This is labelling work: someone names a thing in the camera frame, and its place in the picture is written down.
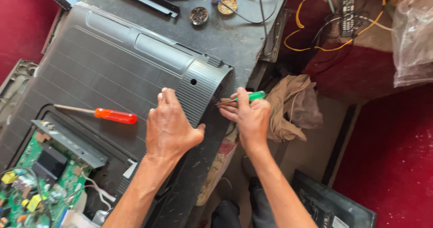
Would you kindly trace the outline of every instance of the leg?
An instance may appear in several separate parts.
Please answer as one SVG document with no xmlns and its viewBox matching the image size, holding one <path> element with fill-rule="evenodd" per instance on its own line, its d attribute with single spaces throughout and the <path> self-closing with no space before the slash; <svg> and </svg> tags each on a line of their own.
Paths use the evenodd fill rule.
<svg viewBox="0 0 433 228">
<path fill-rule="evenodd" d="M 274 214 L 262 184 L 257 177 L 252 177 L 248 187 L 252 209 L 252 224 L 254 228 L 276 228 Z"/>
<path fill-rule="evenodd" d="M 239 206 L 233 201 L 222 201 L 212 213 L 210 228 L 241 228 Z"/>
</svg>

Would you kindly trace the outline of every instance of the red carpet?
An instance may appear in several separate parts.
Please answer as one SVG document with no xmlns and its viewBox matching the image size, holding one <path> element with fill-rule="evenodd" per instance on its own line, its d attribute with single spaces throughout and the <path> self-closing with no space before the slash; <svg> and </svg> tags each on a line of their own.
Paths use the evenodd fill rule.
<svg viewBox="0 0 433 228">
<path fill-rule="evenodd" d="M 58 8 L 53 0 L 0 0 L 0 84 L 19 59 L 40 62 Z"/>
<path fill-rule="evenodd" d="M 362 107 L 333 189 L 376 228 L 433 227 L 433 84 Z"/>
</svg>

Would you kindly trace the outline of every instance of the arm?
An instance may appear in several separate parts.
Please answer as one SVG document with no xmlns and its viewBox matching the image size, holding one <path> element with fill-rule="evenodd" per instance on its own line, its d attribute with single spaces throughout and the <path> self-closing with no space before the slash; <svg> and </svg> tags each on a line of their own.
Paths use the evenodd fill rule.
<svg viewBox="0 0 433 228">
<path fill-rule="evenodd" d="M 271 105 L 265 100 L 254 100 L 250 105 L 248 93 L 241 87 L 231 96 L 236 97 L 238 102 L 219 104 L 219 111 L 237 122 L 241 144 L 257 172 L 277 226 L 317 228 L 269 152 L 266 134 Z"/>
<path fill-rule="evenodd" d="M 204 128 L 204 124 L 192 128 L 175 91 L 163 88 L 158 95 L 158 107 L 149 111 L 147 153 L 102 228 L 141 227 L 156 192 L 182 155 L 203 141 Z"/>
</svg>

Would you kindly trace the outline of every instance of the black work table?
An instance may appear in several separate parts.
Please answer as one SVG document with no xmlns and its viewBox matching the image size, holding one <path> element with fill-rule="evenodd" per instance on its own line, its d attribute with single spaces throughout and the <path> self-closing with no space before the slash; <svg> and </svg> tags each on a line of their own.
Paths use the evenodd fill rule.
<svg viewBox="0 0 433 228">
<path fill-rule="evenodd" d="M 143 26 L 201 53 L 217 56 L 233 65 L 234 72 L 224 88 L 224 96 L 245 87 L 256 66 L 265 41 L 263 25 L 253 25 L 233 14 L 224 16 L 209 0 L 169 0 L 180 6 L 176 18 L 166 16 L 136 0 L 87 0 L 86 3 Z M 244 17 L 260 21 L 259 0 L 237 0 L 237 11 Z M 263 0 L 265 17 L 274 9 L 275 0 Z M 273 16 L 266 22 L 268 32 L 275 23 L 284 0 L 278 0 Z M 191 25 L 189 14 L 195 7 L 205 7 L 209 21 L 203 27 Z M 178 189 L 167 197 L 168 202 L 153 227 L 183 227 L 210 166 L 227 130 L 229 121 L 214 107 L 206 127 L 205 140 L 189 152 L 188 160 L 178 179 Z"/>
</svg>

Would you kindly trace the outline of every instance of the black plastic back panel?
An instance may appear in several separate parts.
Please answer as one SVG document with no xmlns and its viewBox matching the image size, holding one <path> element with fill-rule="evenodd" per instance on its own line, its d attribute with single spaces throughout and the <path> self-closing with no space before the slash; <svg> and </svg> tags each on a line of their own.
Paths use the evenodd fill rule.
<svg viewBox="0 0 433 228">
<path fill-rule="evenodd" d="M 208 106 L 214 107 L 231 69 L 218 58 L 79 2 L 62 25 L 0 135 L 1 170 L 15 165 L 33 132 L 30 120 L 43 117 L 43 109 L 48 106 L 53 114 L 65 115 L 103 141 L 97 147 L 116 159 L 123 171 L 129 165 L 128 159 L 139 162 L 145 154 L 147 114 L 149 109 L 157 107 L 157 95 L 162 87 L 176 90 L 188 120 L 196 127 L 204 119 Z M 131 112 L 138 115 L 138 120 L 133 125 L 121 124 L 80 112 L 58 111 L 50 107 L 52 104 Z M 181 165 L 182 162 L 166 181 L 152 207 L 158 206 L 166 191 L 175 185 Z M 116 168 L 110 163 L 110 157 L 107 166 Z M 122 177 L 119 171 L 95 175 L 97 181 L 104 175 L 112 184 L 119 183 L 114 193 L 118 197 L 132 179 Z"/>
</svg>

